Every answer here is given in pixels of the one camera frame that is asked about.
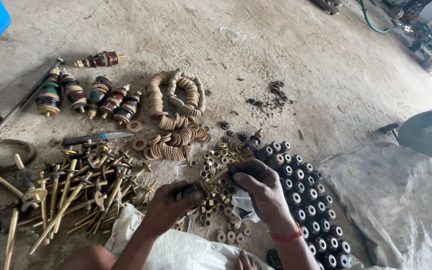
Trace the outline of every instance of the knife blade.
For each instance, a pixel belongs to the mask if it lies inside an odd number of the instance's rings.
[[[107,132],[104,134],[95,134],[95,135],[88,135],[88,136],[82,136],[76,138],[65,138],[64,140],[61,141],[61,145],[70,146],[70,145],[84,144],[88,140],[92,140],[93,142],[108,141],[111,139],[124,138],[133,135],[134,135],[133,133],[129,133],[129,132]]]

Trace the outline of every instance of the green hose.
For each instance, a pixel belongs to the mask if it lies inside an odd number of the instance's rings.
[[[419,25],[419,24],[404,24],[404,25],[398,25],[398,26],[395,26],[395,27],[389,28],[388,30],[379,30],[378,28],[375,28],[375,27],[371,24],[371,22],[369,22],[368,14],[366,14],[366,9],[364,8],[363,0],[359,0],[359,1],[361,2],[361,8],[363,8],[364,19],[366,19],[366,22],[368,23],[369,27],[370,27],[372,30],[374,30],[374,31],[376,31],[376,32],[378,32],[378,33],[385,34],[385,33],[389,32],[389,31],[391,31],[391,30],[394,30],[394,29],[396,29],[396,28],[415,27],[415,28],[421,28],[421,29],[423,29],[423,31],[424,31],[424,33],[425,33],[426,35],[431,34],[431,36],[432,36],[432,30],[431,30],[431,28],[429,27],[429,25],[427,25],[427,24],[424,24],[424,25]]]

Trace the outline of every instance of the worker's hand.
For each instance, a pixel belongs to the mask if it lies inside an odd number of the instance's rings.
[[[239,172],[229,184],[249,193],[252,206],[273,235],[293,236],[298,233],[286,203],[279,175],[259,160],[251,159],[230,163]]]
[[[239,253],[239,258],[234,265],[235,270],[258,270],[259,267],[256,264],[255,260],[248,256],[244,249],[241,249]]]
[[[145,230],[148,236],[157,238],[171,229],[184,212],[203,199],[203,193],[196,191],[177,202],[176,195],[190,186],[185,181],[178,181],[162,185],[156,189],[138,230]]]

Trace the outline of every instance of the wrench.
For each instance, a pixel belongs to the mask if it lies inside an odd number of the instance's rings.
[[[188,224],[188,230],[186,230],[187,233],[191,234],[193,231],[193,224],[195,224],[195,219],[199,216],[199,209],[197,208],[194,212],[190,213],[188,215],[189,217],[189,224]]]

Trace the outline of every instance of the red thread bracelet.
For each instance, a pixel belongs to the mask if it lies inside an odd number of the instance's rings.
[[[300,225],[296,223],[296,226],[297,226],[297,234],[293,236],[276,236],[271,233],[269,233],[269,235],[271,236],[271,238],[273,238],[274,242],[278,242],[278,243],[287,243],[287,242],[296,241],[303,235]]]

